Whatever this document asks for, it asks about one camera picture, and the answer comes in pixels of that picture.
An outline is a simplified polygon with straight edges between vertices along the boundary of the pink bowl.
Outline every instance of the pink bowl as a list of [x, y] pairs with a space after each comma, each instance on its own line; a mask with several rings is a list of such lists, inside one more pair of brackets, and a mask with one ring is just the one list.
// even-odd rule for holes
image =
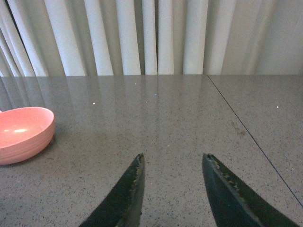
[[54, 114], [42, 107], [0, 113], [0, 165], [24, 161], [43, 150], [55, 129]]

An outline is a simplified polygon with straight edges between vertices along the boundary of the curtain fold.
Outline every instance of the curtain fold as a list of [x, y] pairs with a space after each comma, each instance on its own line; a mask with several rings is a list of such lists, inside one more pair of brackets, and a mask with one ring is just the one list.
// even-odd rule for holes
[[303, 1], [0, 0], [0, 76], [303, 74]]

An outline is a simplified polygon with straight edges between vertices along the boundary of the speckled quartz countertop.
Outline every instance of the speckled quartz countertop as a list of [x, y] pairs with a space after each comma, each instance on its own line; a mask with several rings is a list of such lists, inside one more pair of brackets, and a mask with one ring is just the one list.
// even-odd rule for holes
[[142, 227], [215, 226], [203, 153], [303, 226], [302, 85], [299, 76], [2, 78], [1, 110], [45, 106], [56, 128], [41, 153], [0, 166], [0, 226], [77, 227], [138, 153]]

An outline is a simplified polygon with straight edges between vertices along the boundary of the bowl rim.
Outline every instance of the bowl rim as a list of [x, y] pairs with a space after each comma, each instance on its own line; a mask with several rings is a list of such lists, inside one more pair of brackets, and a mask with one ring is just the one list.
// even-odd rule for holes
[[21, 107], [21, 108], [11, 109], [11, 110], [7, 110], [7, 111], [3, 111], [2, 113], [0, 113], [0, 115], [1, 115], [1, 114], [4, 114], [4, 113], [6, 113], [6, 112], [13, 112], [13, 111], [16, 111], [16, 110], [21, 110], [21, 109], [42, 109], [43, 111], [49, 112], [49, 113], [51, 114], [51, 116], [52, 116], [52, 119], [51, 119], [50, 123], [49, 123], [43, 130], [41, 130], [41, 131], [39, 131], [39, 132], [33, 134], [31, 137], [26, 138], [26, 139], [23, 139], [23, 140], [20, 140], [20, 141], [18, 141], [18, 142], [14, 142], [14, 143], [8, 144], [8, 145], [6, 145], [6, 146], [0, 146], [0, 152], [1, 152], [2, 149], [5, 149], [5, 148], [8, 148], [8, 147], [15, 146], [15, 145], [17, 145], [17, 144], [20, 144], [20, 143], [22, 143], [22, 142], [25, 142], [25, 141], [27, 141], [27, 140], [30, 140], [30, 139], [36, 137], [37, 135], [39, 135], [39, 134], [41, 134], [42, 132], [46, 131], [46, 130], [53, 124], [53, 122], [54, 122], [55, 114], [54, 114], [50, 109], [47, 109], [47, 108], [45, 108], [45, 107], [40, 107], [40, 106], [27, 106], [27, 107]]

